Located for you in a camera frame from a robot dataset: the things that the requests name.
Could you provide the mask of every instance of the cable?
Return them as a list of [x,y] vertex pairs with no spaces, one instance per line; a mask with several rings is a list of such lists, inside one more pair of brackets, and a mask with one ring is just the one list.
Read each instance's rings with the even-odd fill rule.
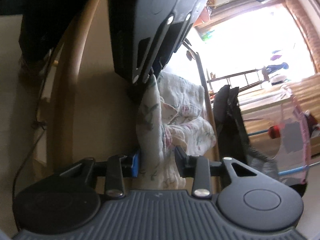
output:
[[[14,179],[13,179],[13,183],[12,183],[12,203],[13,203],[13,200],[14,200],[14,197],[15,197],[15,191],[16,191],[16,184],[17,184],[17,179],[20,175],[20,172],[22,171],[22,169],[24,168],[24,166],[26,165],[28,159],[31,157],[33,151],[35,150],[38,142],[40,141],[40,139],[42,138],[42,136],[44,135],[44,132],[46,131],[46,127],[44,126],[41,126],[41,128],[43,129],[42,133],[39,135],[38,139],[35,141],[35,143],[33,144],[33,146],[31,147],[31,149],[29,150],[27,156],[24,158],[22,164],[20,165],[19,169],[17,170],[16,172],[16,175],[14,176]],[[17,226],[17,229],[18,231],[20,231],[20,227],[19,225],[17,224],[17,221],[16,219],[14,218],[15,220],[15,223],[16,223],[16,226]]]

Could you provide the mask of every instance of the folded cloth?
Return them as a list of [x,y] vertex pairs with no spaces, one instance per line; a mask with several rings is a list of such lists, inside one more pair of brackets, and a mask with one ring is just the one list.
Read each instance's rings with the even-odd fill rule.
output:
[[174,147],[188,155],[203,155],[216,139],[200,115],[204,88],[170,73],[150,76],[137,116],[141,167],[133,187],[177,189],[185,186],[174,160]]

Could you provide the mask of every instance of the floor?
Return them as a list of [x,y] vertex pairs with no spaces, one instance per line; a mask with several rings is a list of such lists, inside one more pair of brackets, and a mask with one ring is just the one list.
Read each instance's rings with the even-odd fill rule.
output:
[[[18,79],[18,60],[21,54],[18,44],[20,23],[20,16],[0,17],[0,229],[9,236],[17,232],[11,209],[12,181],[33,142],[31,123],[38,91],[36,87],[23,86]],[[210,63],[207,59],[203,61],[204,65],[206,62]],[[303,197],[304,213],[297,227],[309,239],[319,231],[319,176],[320,166],[312,168],[309,173],[309,186]],[[19,177],[17,191],[30,183],[31,162],[27,163]]]

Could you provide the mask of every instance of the crumpled cloth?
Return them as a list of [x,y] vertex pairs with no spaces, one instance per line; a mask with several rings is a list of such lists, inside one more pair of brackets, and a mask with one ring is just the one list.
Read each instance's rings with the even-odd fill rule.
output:
[[203,155],[216,143],[212,126],[200,115],[204,88],[174,74],[150,76],[137,115],[141,148],[139,175],[133,188],[178,189],[185,186],[174,160],[174,147]]

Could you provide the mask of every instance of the ribbed gray surface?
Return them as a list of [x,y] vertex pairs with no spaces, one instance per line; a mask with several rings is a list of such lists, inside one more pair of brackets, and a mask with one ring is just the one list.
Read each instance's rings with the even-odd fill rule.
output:
[[131,191],[106,202],[98,215],[70,233],[42,236],[21,231],[15,240],[298,240],[297,231],[255,234],[224,220],[210,201],[179,191]]

